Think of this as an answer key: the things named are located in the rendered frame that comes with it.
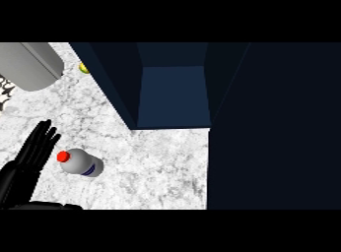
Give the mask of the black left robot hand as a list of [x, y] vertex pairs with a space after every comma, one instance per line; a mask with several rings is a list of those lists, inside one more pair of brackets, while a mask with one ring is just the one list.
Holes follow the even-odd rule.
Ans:
[[0, 210], [80, 210], [77, 205], [32, 201], [43, 166], [61, 135], [50, 120], [35, 126], [16, 157], [0, 169]]

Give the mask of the white bottle with red cap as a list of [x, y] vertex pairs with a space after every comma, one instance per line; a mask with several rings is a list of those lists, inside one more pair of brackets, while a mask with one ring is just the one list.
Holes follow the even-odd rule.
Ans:
[[69, 149], [56, 154], [61, 169], [69, 174], [98, 177], [103, 171], [103, 162], [81, 149]]

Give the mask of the dark blue cabinet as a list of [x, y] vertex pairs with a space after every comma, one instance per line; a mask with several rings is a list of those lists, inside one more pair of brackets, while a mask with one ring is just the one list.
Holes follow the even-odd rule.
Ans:
[[69, 44], [132, 130], [209, 128], [244, 42]]

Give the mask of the grey rounded appliance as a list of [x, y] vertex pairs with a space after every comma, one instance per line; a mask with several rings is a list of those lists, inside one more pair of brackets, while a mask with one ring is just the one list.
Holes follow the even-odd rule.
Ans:
[[0, 42], [0, 74], [28, 92], [61, 78], [64, 62], [46, 42]]

